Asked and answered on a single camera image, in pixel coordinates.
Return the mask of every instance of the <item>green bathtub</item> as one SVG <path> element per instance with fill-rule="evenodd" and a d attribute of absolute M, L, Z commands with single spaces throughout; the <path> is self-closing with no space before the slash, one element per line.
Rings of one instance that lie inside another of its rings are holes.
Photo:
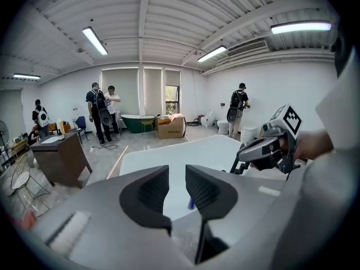
<path fill-rule="evenodd" d="M 140 115 L 129 115 L 129 114 L 122 114 L 121 118 L 125 123 L 126 127 L 131 133 L 142 133 L 142 124 L 140 122 Z M 145 132 L 150 132 L 151 127 L 150 125 L 145 126 Z"/>

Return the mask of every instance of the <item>roller blind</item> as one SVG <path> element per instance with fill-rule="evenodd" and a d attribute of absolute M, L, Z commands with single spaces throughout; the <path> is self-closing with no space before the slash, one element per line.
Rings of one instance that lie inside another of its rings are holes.
<path fill-rule="evenodd" d="M 144 69 L 145 114 L 162 113 L 161 105 L 161 69 Z"/>
<path fill-rule="evenodd" d="M 26 132 L 21 90 L 0 91 L 0 120 L 7 126 L 9 141 Z"/>
<path fill-rule="evenodd" d="M 180 86 L 180 72 L 166 70 L 166 86 Z"/>
<path fill-rule="evenodd" d="M 137 89 L 138 69 L 114 69 L 105 70 L 101 73 L 101 88 L 104 94 L 108 86 L 115 87 L 121 102 L 115 103 L 115 108 L 121 114 L 139 115 L 139 99 Z"/>

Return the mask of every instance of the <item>ceiling light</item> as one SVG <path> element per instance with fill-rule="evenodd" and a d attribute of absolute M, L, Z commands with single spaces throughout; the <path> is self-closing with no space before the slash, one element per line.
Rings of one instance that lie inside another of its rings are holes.
<path fill-rule="evenodd" d="M 273 34 L 280 34 L 293 31 L 329 31 L 331 24 L 325 21 L 297 21 L 271 26 Z"/>
<path fill-rule="evenodd" d="M 37 76 L 37 75 L 20 74 L 20 73 L 15 73 L 12 77 L 13 78 L 22 78 L 22 79 L 40 79 L 40 76 Z"/>
<path fill-rule="evenodd" d="M 101 53 L 101 55 L 107 55 L 107 50 L 101 44 L 98 36 L 94 32 L 94 30 L 92 30 L 91 27 L 84 28 L 83 33 L 90 40 L 90 42 L 95 46 L 95 48 Z"/>
<path fill-rule="evenodd" d="M 198 62 L 204 62 L 205 60 L 226 51 L 226 47 L 225 46 L 220 46 L 218 48 L 215 48 L 214 50 L 212 50 L 211 52 L 209 52 L 208 54 L 204 55 L 203 57 L 197 59 Z"/>

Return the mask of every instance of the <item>bag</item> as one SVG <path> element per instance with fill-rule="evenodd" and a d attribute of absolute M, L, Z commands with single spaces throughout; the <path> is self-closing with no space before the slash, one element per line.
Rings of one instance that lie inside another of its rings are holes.
<path fill-rule="evenodd" d="M 245 94 L 244 91 L 236 90 L 233 92 L 230 100 L 230 108 L 227 111 L 226 119 L 229 123 L 232 123 L 236 120 L 239 111 L 244 109 L 244 103 L 242 100 L 242 95 Z"/>
<path fill-rule="evenodd" d="M 102 91 L 91 90 L 95 95 L 95 104 L 99 112 L 99 117 L 104 125 L 110 126 L 113 123 L 110 112 L 107 109 L 107 101 Z"/>
<path fill-rule="evenodd" d="M 243 94 L 245 94 L 244 91 L 239 91 L 239 90 L 234 91 L 231 96 L 230 107 L 236 108 L 236 109 L 239 109 L 242 111 L 244 109 L 244 102 L 242 100 Z"/>
<path fill-rule="evenodd" d="M 229 123 L 232 123 L 236 120 L 238 114 L 238 109 L 234 108 L 234 107 L 230 107 L 229 110 L 227 111 L 227 115 L 226 115 L 226 119 Z"/>
<path fill-rule="evenodd" d="M 40 110 L 35 108 L 35 112 L 38 113 L 37 122 L 41 128 L 50 124 L 49 115 L 44 111 L 44 107 L 41 106 Z"/>

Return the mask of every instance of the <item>toilet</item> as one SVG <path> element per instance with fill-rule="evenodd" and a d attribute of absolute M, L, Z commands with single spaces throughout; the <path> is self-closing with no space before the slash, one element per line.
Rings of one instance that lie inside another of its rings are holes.
<path fill-rule="evenodd" d="M 218 127 L 219 127 L 219 132 L 218 132 L 219 134 L 227 135 L 227 132 L 229 131 L 229 122 L 227 120 L 219 120 Z"/>
<path fill-rule="evenodd" d="M 248 144 L 259 136 L 260 129 L 254 125 L 244 125 L 241 127 L 240 142 Z"/>
<path fill-rule="evenodd" d="M 206 116 L 201 117 L 201 125 L 204 127 L 211 127 L 215 122 L 215 115 L 212 110 Z"/>

